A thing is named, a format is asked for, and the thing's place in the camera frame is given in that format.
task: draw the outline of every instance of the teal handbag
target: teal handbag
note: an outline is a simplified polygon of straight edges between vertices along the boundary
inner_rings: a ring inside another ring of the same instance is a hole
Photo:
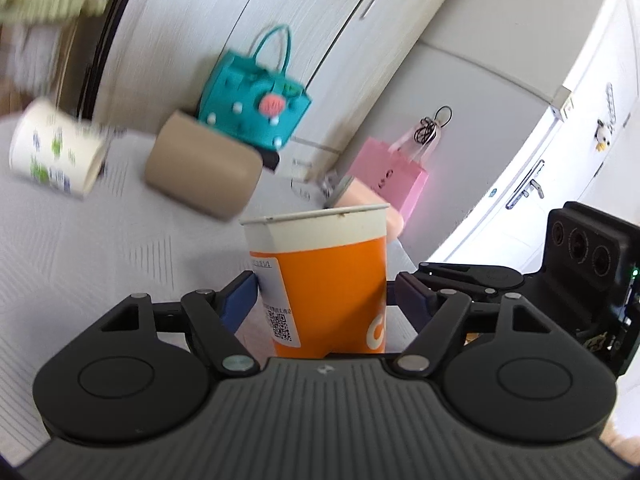
[[[287,34],[282,69],[257,63],[266,41],[278,31]],[[267,150],[282,148],[311,104],[305,88],[287,79],[291,57],[288,25],[271,29],[251,57],[228,51],[216,64],[200,99],[198,120],[235,139]]]

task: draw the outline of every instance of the white label sticker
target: white label sticker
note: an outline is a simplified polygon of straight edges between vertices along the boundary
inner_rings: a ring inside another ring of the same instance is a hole
[[[264,313],[273,338],[284,346],[300,348],[300,338],[293,320],[287,290],[284,287],[277,258],[252,258],[260,285]]]

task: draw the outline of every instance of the white tablecloth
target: white tablecloth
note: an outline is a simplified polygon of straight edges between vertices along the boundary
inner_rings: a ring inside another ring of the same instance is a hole
[[[115,139],[105,175],[81,201],[9,172],[15,123],[0,122],[0,453],[13,463],[47,439],[31,399],[37,370],[89,324],[132,292],[174,301],[251,268],[237,220],[218,222],[145,187],[153,137]],[[242,217],[321,204],[315,186],[265,171]],[[387,269],[390,278],[415,270],[398,242]],[[415,332],[397,308],[389,313],[387,348],[399,351]],[[175,336],[166,338],[180,344]],[[237,336],[261,362],[273,352],[259,304]]]

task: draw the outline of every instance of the pink shopping bag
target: pink shopping bag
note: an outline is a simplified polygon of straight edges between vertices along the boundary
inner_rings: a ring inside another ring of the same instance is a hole
[[[414,212],[428,178],[424,168],[401,150],[404,144],[414,143],[413,134],[412,129],[391,146],[367,139],[347,171],[396,208],[405,222]]]

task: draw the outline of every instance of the brown cup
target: brown cup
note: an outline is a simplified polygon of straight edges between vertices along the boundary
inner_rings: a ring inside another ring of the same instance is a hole
[[[145,181],[168,196],[228,220],[249,202],[262,157],[245,144],[174,112],[146,161]]]

